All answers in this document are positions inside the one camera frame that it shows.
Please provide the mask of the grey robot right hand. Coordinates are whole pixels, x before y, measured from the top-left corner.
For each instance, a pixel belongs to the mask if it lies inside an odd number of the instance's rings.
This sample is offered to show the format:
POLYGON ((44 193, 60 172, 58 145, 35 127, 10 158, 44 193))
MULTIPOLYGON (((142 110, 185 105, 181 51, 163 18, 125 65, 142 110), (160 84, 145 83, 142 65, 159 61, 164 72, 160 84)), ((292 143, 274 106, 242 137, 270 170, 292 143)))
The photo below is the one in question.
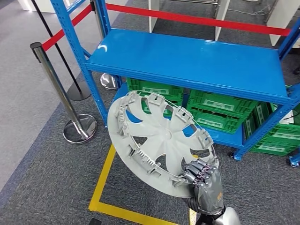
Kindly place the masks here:
POLYGON ((198 158, 186 164, 183 177, 192 186, 192 197, 182 199, 189 208, 210 216, 224 210, 223 189, 217 167, 198 158))

